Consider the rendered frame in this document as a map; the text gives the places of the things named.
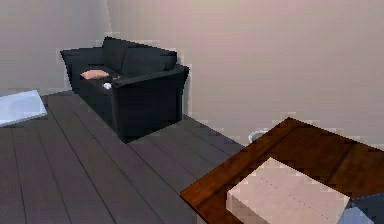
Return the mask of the black sofa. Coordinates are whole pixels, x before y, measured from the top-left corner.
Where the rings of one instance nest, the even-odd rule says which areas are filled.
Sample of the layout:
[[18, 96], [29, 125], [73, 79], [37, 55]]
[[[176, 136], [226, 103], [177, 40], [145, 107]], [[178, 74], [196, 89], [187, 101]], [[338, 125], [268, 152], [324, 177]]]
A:
[[[189, 68], [177, 53], [145, 44], [105, 37], [100, 47], [63, 50], [72, 91], [79, 95], [124, 143], [182, 119], [182, 96]], [[108, 78], [86, 80], [88, 70]], [[103, 87], [111, 83], [111, 89]]]

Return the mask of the pink cushion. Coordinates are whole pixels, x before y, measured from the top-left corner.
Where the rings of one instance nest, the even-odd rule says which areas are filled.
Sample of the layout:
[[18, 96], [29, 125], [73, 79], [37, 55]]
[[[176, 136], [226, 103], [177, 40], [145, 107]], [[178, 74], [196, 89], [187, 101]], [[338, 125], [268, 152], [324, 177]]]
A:
[[103, 70], [88, 70], [80, 74], [86, 80], [100, 80], [109, 77], [109, 74]]

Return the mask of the brown wooden table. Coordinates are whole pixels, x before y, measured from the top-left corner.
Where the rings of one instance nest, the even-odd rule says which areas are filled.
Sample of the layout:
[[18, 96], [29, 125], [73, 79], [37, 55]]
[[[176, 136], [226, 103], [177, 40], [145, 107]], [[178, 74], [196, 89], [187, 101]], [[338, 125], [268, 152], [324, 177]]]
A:
[[180, 196], [207, 224], [243, 224], [225, 208], [227, 191], [270, 157], [351, 198], [384, 193], [384, 151], [287, 118]]

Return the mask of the pale cardboard box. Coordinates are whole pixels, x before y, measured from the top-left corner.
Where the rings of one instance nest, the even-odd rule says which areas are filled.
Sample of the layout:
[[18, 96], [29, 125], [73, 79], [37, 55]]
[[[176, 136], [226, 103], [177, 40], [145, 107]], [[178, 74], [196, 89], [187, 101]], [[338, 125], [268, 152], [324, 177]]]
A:
[[270, 157], [227, 192], [243, 224], [338, 224], [349, 197]]

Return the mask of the pale blue flat slab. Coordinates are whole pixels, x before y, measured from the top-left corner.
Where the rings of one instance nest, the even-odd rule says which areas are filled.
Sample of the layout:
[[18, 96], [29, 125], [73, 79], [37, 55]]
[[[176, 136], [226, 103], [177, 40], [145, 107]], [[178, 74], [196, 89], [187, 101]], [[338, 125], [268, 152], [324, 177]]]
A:
[[0, 127], [46, 115], [47, 110], [37, 90], [0, 97]]

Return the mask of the dark blue grey box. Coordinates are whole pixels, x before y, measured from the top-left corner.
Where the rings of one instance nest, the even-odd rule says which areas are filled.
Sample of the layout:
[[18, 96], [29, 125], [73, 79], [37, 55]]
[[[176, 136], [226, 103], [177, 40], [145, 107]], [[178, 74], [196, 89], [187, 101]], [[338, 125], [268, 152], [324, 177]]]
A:
[[350, 199], [337, 224], [384, 224], [384, 193]]

